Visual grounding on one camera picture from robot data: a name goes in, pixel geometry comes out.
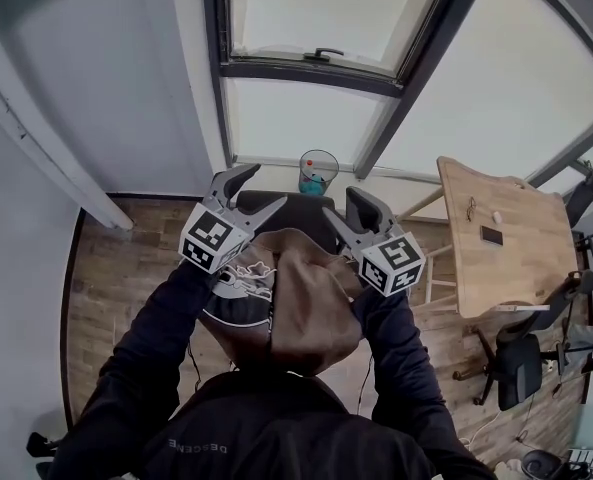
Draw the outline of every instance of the office chair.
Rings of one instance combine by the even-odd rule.
[[[531,480],[589,480],[593,468],[587,462],[563,461],[545,450],[533,450],[521,461],[521,469]]]
[[[569,219],[569,227],[573,228],[593,202],[593,169],[581,181],[569,196],[565,210]]]
[[[336,232],[327,224],[323,214],[323,208],[335,208],[334,200],[329,197],[293,192],[243,190],[238,194],[236,207],[242,211],[253,212],[283,196],[287,196],[287,202],[267,219],[256,233],[296,228],[329,254],[337,254]]]
[[[496,353],[480,329],[473,331],[478,335],[485,350],[488,363],[483,368],[487,375],[485,389],[481,397],[474,398],[474,405],[483,405],[498,382],[498,406],[501,411],[511,409],[536,393],[541,387],[543,357],[536,335],[532,331],[542,331],[550,327],[571,303],[576,295],[589,294],[593,290],[593,272],[570,272],[565,281],[547,297],[548,311],[534,311],[531,316],[518,323],[505,325],[496,336]],[[454,372],[455,380],[467,380],[480,374]]]

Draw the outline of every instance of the trash bin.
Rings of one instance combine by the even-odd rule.
[[[312,149],[300,158],[298,190],[301,194],[322,196],[338,170],[334,155],[322,149]]]

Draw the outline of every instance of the cable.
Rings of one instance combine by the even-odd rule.
[[[560,391],[562,391],[563,384],[567,384],[568,382],[571,382],[573,380],[578,380],[578,379],[580,379],[580,378],[584,377],[585,375],[587,375],[589,373],[592,373],[592,372],[593,372],[593,370],[589,370],[588,372],[581,373],[580,375],[576,375],[575,377],[571,377],[571,378],[565,379],[565,380],[563,380],[562,377],[561,377],[560,378],[560,381],[558,382],[558,384],[556,385],[556,387],[552,390],[552,398],[554,400],[557,400],[560,397],[560,394],[558,394],[558,396],[556,396],[556,395],[557,395],[557,393],[559,393]]]
[[[528,432],[525,430],[525,427],[527,426],[527,422],[529,421],[529,415],[532,412],[532,406],[534,405],[535,397],[536,397],[536,393],[534,393],[532,395],[532,400],[531,400],[531,402],[529,402],[529,409],[527,409],[527,416],[525,416],[525,420],[523,421],[523,428],[521,428],[520,432],[518,432],[518,434],[516,434],[516,441],[518,441],[519,443],[522,443],[522,439],[525,439],[527,437]]]
[[[369,373],[372,371],[373,361],[374,354],[369,356],[369,363],[367,364],[367,375],[365,375],[365,380],[363,381],[363,385],[360,387],[360,393],[358,394],[358,405],[356,406],[356,414],[360,414],[360,403],[363,400],[363,390],[365,389],[365,384],[367,384],[367,378],[369,377]]]
[[[196,364],[196,359],[194,359],[194,354],[192,354],[191,340],[187,343],[187,354],[189,355],[189,357],[191,357],[192,363],[194,363],[194,368],[196,369],[196,375],[198,375],[198,380],[196,381],[196,384],[194,385],[194,393],[196,393],[196,391],[198,391],[198,388],[200,387],[200,383],[202,382],[202,380],[200,378],[200,370],[198,369],[198,365]]]
[[[474,435],[472,436],[471,439],[467,439],[466,437],[462,437],[460,439],[460,442],[463,443],[463,445],[465,445],[465,448],[467,448],[467,450],[471,451],[472,446],[474,445],[474,439],[476,439],[476,436],[480,433],[481,430],[483,430],[485,427],[491,425],[492,423],[494,423],[498,417],[500,416],[500,413],[503,411],[498,411],[496,413],[496,416],[494,416],[494,419],[491,421],[488,421],[487,423],[485,423],[482,427],[480,427],[476,432],[474,432]]]

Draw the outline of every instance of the sleeve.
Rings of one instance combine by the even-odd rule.
[[[215,278],[183,262],[149,297],[101,368],[49,478],[107,479],[135,467],[179,403],[179,366]]]
[[[378,401],[372,420],[412,436],[450,479],[494,479],[458,440],[405,293],[368,288],[352,306],[374,355]]]

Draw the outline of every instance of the wooden floor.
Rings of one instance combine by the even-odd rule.
[[[108,230],[87,217],[76,256],[67,331],[67,373],[74,421],[94,390],[98,371],[113,346],[127,331],[149,294],[178,264],[179,233],[193,207],[193,203],[179,201],[118,199],[116,202],[134,220],[134,229]],[[414,233],[426,251],[449,244],[446,225],[408,222],[404,227]],[[453,261],[448,255],[435,261],[434,278],[455,280]],[[449,295],[449,290],[453,288],[435,287],[433,298]],[[421,280],[413,289],[412,305],[423,301],[424,280]],[[583,303],[582,310],[575,311],[573,321],[585,322],[586,316]],[[455,370],[482,368],[484,364],[480,343],[469,327],[479,326],[493,342],[502,325],[524,317],[524,314],[488,314],[464,320],[456,313],[415,312],[416,325],[429,350],[459,437],[471,439],[481,426],[499,414],[496,388],[484,407],[472,404],[472,398],[482,393],[484,376],[464,382],[452,380]],[[541,348],[553,347],[561,336],[558,322],[539,333]],[[191,338],[191,347],[203,382],[229,369],[224,352],[200,323]],[[363,340],[350,357],[320,375],[352,413],[357,411],[369,358],[369,345]],[[566,378],[573,379],[576,375],[577,372],[570,372]],[[181,403],[193,394],[196,380],[196,371],[186,358],[181,366]],[[583,379],[565,383],[554,399],[552,390],[557,383],[555,372],[546,374],[542,389],[534,397],[529,419],[526,421],[531,399],[501,413],[485,427],[477,435],[472,452],[491,466],[501,460],[522,457],[530,451],[528,446],[558,455],[565,453],[574,431]],[[376,398],[373,373],[370,373],[362,395],[361,415],[370,416]],[[515,440],[523,428],[527,431],[525,444]]]

